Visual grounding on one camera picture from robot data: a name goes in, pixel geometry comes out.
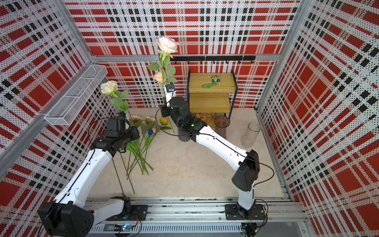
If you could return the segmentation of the pale green rose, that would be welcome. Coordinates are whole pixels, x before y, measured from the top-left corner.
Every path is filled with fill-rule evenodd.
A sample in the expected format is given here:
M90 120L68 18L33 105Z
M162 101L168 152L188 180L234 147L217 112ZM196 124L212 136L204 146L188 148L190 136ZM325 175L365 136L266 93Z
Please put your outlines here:
M119 111L126 113L128 119L131 117L129 103L127 101L129 96L127 90L119 91L118 84L115 81L107 81L101 84L100 89L104 95L111 97L110 102L115 105Z

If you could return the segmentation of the dark pink ribbed vase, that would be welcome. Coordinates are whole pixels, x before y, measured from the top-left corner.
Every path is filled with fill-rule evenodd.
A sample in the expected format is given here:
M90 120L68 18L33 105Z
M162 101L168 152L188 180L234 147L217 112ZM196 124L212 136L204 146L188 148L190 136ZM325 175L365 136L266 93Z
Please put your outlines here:
M230 120L226 116L217 116L214 118L214 131L224 139L227 139L227 128L230 125Z

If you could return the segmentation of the white rose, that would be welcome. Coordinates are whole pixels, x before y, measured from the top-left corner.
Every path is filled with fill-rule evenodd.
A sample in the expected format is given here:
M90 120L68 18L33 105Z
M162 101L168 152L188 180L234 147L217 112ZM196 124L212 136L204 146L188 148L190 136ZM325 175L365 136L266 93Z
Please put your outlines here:
M171 65L172 54L178 52L178 43L167 36L162 36L157 40L159 59L152 62L148 69L155 72L162 72L165 76L165 84L177 82L175 78L176 68Z

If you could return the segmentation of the cream rose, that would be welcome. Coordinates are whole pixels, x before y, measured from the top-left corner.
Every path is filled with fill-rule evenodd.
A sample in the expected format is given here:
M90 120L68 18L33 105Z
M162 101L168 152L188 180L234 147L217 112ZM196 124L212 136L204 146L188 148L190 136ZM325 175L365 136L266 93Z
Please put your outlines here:
M165 76L162 72L157 72L154 75L154 80L156 80L161 85L165 84Z

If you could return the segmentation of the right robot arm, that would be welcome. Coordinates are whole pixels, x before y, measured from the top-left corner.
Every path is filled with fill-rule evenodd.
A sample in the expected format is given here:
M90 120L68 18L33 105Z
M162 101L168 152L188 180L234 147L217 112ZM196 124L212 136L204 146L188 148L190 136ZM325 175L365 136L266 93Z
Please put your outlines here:
M208 148L226 161L235 174L232 183L238 188L238 206L246 211L254 204L254 185L258 179L260 164L258 153L246 151L227 141L206 122L194 117L188 103L182 97L166 95L161 115L170 117L178 128L180 141L193 141Z

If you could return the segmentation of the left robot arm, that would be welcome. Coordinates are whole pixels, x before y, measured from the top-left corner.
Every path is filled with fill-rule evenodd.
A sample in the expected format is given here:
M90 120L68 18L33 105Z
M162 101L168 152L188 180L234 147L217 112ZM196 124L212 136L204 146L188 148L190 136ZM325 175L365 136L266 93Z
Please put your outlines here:
M84 207L105 166L121 148L138 138L137 128L130 125L124 112L108 118L105 136L94 140L73 178L52 202L45 202L39 207L40 228L51 236L85 237L94 225L112 216L130 215L132 205L125 196L113 197L93 209Z

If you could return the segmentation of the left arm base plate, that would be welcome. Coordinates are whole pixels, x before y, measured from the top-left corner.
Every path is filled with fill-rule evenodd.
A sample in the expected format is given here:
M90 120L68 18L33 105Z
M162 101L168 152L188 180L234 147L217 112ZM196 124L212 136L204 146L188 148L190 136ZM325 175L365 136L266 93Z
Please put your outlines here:
M121 214L114 215L107 221L145 221L148 212L148 205L132 205L131 208L122 212Z

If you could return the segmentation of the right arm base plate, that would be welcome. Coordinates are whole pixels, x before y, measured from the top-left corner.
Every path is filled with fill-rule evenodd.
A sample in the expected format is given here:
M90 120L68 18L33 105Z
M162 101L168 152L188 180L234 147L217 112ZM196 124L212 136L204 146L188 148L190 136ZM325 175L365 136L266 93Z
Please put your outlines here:
M225 214L227 220L265 220L265 210L261 204L254 204L249 210L238 204L226 204Z

